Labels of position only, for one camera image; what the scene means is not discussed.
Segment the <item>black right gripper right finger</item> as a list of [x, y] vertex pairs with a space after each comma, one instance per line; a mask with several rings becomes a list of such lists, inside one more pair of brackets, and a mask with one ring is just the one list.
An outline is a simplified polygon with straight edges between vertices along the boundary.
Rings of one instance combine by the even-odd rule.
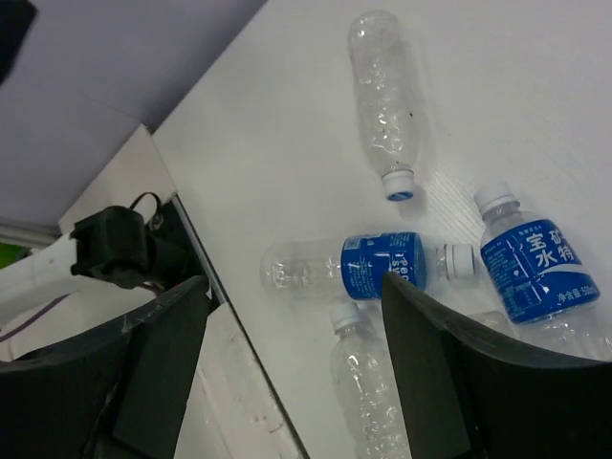
[[607, 458], [611, 366], [524, 343], [395, 273], [382, 316], [415, 458]]

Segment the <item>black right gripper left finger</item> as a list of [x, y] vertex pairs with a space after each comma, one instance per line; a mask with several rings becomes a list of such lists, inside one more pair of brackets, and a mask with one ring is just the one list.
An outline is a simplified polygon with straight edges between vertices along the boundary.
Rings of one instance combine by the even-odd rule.
[[171, 458], [206, 330], [208, 279], [1, 365], [4, 458]]

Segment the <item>blue label Chinese text bottle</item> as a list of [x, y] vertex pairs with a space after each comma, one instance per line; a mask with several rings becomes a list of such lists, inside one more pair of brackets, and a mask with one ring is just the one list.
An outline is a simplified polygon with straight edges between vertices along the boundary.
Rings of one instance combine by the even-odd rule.
[[556, 223], [523, 211], [504, 183], [474, 194], [485, 231], [480, 256], [521, 340], [561, 354], [611, 360], [597, 318], [601, 292]]

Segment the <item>blue label bottle sideways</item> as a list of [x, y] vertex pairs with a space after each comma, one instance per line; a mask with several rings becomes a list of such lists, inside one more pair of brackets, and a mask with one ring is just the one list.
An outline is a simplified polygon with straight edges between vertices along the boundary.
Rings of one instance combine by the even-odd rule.
[[267, 294], [290, 300], [378, 300], [383, 278], [394, 273], [422, 291], [475, 277], [470, 244], [436, 244], [414, 231], [272, 245], [262, 256]]

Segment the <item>clear unlabelled plastic bottle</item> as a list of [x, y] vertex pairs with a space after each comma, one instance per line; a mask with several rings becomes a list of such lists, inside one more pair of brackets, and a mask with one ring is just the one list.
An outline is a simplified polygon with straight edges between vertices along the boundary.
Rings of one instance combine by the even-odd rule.
[[400, 19], [366, 11], [347, 35], [361, 145], [391, 202], [412, 198], [426, 126], [417, 64]]

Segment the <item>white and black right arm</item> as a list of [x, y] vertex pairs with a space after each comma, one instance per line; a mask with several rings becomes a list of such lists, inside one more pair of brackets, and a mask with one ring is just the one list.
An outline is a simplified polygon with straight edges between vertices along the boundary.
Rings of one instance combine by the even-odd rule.
[[[202, 343], [208, 280], [132, 208], [111, 206], [1, 273], [1, 312], [55, 304], [96, 280], [169, 291], [133, 312], [1, 366], [8, 458], [170, 458]], [[607, 458], [611, 366], [510, 338], [423, 292], [414, 232], [344, 242], [354, 293], [382, 299], [402, 424], [416, 458]]]

